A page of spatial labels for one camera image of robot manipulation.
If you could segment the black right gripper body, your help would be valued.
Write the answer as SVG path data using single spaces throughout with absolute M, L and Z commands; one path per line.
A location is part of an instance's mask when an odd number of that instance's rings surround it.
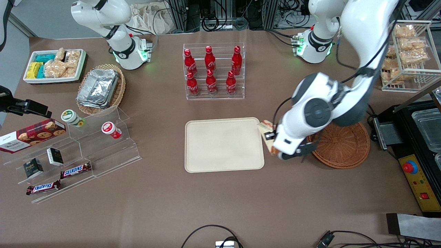
M 9 109 L 10 106 L 15 106 L 12 92 L 8 88 L 0 86 L 0 111 L 16 114 L 16 112 Z

